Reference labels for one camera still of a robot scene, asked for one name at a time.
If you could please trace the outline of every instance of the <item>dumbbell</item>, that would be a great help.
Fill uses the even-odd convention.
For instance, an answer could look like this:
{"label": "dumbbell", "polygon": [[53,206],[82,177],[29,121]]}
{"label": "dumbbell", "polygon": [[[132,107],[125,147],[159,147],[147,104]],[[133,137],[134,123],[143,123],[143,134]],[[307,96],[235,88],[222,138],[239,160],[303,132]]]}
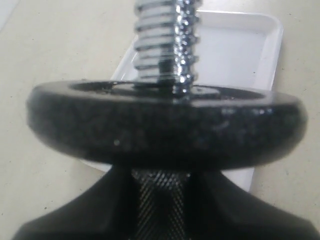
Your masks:
{"label": "dumbbell", "polygon": [[38,139],[112,168],[14,240],[320,240],[309,221],[222,175],[289,154],[307,114],[294,96],[194,84],[198,2],[137,2],[136,81],[33,89],[27,123]]}

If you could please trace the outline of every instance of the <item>floor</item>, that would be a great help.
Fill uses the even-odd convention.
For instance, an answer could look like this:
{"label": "floor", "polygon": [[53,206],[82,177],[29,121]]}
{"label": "floor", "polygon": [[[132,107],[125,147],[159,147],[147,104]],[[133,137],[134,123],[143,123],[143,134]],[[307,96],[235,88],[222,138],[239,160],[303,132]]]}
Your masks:
{"label": "floor", "polygon": [[[0,13],[6,1],[0,0]],[[25,100],[39,83],[110,78],[134,37],[133,5],[133,0],[20,0],[0,32],[1,240],[102,176],[39,143],[25,124]],[[275,88],[303,100],[309,127],[291,155],[255,171],[251,191],[320,230],[320,1],[204,0],[202,8],[271,14],[282,22]]]}

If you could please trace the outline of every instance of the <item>beige floor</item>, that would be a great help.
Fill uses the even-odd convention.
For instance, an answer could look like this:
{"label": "beige floor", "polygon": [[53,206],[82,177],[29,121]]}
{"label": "beige floor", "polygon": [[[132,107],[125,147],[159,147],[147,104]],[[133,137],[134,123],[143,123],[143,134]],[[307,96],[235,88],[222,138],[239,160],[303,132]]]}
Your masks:
{"label": "beige floor", "polygon": [[[39,143],[25,100],[54,80],[108,79],[134,33],[134,0],[21,0],[0,33],[0,240],[54,210],[102,173]],[[309,129],[296,151],[257,169],[252,192],[320,230],[320,1],[204,0],[204,9],[278,17],[285,33],[276,88],[303,99]]]}

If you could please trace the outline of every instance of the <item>black weight plate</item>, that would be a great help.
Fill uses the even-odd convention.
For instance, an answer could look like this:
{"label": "black weight plate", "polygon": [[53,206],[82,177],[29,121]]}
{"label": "black weight plate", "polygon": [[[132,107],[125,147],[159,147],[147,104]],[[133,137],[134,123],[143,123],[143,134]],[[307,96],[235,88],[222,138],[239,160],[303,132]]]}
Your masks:
{"label": "black weight plate", "polygon": [[45,83],[27,101],[27,120],[45,144],[75,157],[184,171],[275,161],[306,130],[305,108],[293,96],[209,86],[195,86],[193,96],[131,82]]}

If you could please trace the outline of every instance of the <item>white tray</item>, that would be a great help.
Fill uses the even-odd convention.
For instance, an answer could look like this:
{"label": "white tray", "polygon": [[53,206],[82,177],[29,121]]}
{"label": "white tray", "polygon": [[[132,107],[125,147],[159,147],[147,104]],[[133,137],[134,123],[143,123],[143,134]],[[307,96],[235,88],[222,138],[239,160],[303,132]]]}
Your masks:
{"label": "white tray", "polygon": [[[283,35],[279,20],[255,13],[200,11],[200,14],[196,83],[271,90]],[[137,76],[132,64],[135,57],[131,45],[112,79],[134,80]],[[105,172],[110,169],[107,164],[85,163]],[[242,189],[250,190],[254,168],[223,173]]]}

